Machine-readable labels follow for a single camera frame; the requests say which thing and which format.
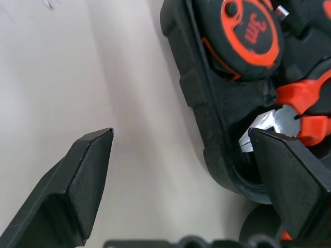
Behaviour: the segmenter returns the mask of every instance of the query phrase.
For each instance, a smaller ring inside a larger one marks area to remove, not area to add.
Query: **tool kit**
[[[251,128],[297,138],[331,168],[330,0],[165,0],[160,22],[215,181],[270,203]]]

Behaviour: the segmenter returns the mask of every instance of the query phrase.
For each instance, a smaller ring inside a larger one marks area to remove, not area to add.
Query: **pliers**
[[[321,88],[329,79],[331,58],[317,64],[305,79],[279,87],[276,104],[282,108],[266,112],[255,119],[239,140],[242,152],[253,151],[248,136],[251,128],[271,129],[289,137],[296,137],[306,146],[317,145],[330,135],[331,118],[326,115],[305,114],[318,102]]]

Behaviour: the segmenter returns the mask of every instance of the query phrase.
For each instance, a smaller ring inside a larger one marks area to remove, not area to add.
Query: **tape measure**
[[[279,67],[284,40],[268,0],[195,0],[202,42],[233,79],[258,80]]]

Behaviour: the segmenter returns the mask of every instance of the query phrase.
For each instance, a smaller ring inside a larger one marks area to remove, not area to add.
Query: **orange plier handle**
[[[278,105],[290,105],[299,115],[317,103],[322,85],[331,78],[331,59],[319,63],[302,81],[277,89]],[[331,134],[331,119],[327,116],[303,116],[298,136],[306,146],[314,146]]]

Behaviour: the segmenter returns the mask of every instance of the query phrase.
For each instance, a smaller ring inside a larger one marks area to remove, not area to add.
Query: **white surface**
[[[0,233],[85,133],[113,127],[91,238],[237,238],[253,204],[203,162],[159,25],[163,0],[0,0]]]

